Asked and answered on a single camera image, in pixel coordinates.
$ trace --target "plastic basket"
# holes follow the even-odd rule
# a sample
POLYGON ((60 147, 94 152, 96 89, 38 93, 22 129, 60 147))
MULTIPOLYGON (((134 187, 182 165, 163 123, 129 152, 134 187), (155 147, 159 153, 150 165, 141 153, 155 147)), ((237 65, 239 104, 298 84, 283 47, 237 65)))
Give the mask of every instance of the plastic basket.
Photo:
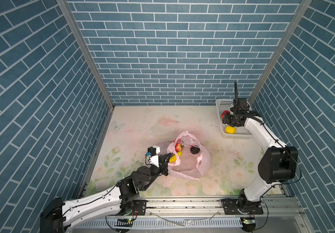
POLYGON ((233 107, 233 99, 218 99, 215 101, 215 106, 217 108, 219 128, 223 138, 249 139, 253 137, 249 130, 247 130, 244 126, 235 127, 236 133, 234 134, 225 133, 225 129, 228 125, 222 123, 222 119, 220 116, 225 110, 230 111, 230 108, 233 107))

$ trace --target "flower pattern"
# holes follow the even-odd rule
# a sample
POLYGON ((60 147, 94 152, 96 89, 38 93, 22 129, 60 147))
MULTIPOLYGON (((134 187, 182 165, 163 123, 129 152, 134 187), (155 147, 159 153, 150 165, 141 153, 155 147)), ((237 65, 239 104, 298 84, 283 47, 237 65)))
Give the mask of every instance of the flower pattern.
MULTIPOLYGON (((163 147, 183 131, 195 135, 209 150, 210 169, 197 181, 160 176, 141 196, 239 194, 258 175, 263 151, 255 139, 222 138, 217 121, 215 106, 116 107, 86 195, 129 176, 145 165, 148 147, 160 145, 163 153, 163 147)), ((276 187, 271 193, 281 192, 276 187)))

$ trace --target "pink plastic bag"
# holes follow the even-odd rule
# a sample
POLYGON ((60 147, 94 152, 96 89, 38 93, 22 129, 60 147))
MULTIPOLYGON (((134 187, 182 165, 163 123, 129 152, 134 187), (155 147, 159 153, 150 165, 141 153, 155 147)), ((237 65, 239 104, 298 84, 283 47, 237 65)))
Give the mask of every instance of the pink plastic bag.
POLYGON ((176 161, 168 163, 169 174, 175 177, 183 177, 191 180, 199 180, 208 171, 210 167, 210 153, 200 144, 197 137, 184 131, 174 142, 167 147, 168 153, 174 153, 176 161), (179 157, 175 151, 176 143, 184 146, 182 155, 179 157), (191 146, 200 148, 197 154, 191 153, 191 146))

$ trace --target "yellow fruit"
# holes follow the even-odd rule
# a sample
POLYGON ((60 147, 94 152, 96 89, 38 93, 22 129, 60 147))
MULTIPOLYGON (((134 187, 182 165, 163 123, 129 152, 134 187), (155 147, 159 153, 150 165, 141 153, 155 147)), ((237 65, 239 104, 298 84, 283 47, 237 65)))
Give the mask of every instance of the yellow fruit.
MULTIPOLYGON (((179 155, 179 157, 182 155, 183 151, 178 151, 177 154, 179 155)), ((169 160, 169 163, 173 163, 176 161, 176 156, 173 155, 171 156, 170 160, 169 160)))
POLYGON ((231 126, 227 126, 226 129, 225 129, 225 133, 236 133, 236 128, 231 127, 231 126))

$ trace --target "brick wall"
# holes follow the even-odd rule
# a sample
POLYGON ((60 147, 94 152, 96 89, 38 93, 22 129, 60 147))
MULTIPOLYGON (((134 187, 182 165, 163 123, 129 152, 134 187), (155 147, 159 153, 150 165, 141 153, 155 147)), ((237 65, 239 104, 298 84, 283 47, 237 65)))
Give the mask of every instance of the brick wall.
POLYGON ((0 0, 0 232, 74 197, 108 106, 55 0, 0 0))
POLYGON ((300 0, 72 1, 116 105, 249 97, 300 0))
POLYGON ((335 1, 312 1, 254 107, 298 147, 303 178, 290 190, 315 232, 335 232, 335 1))

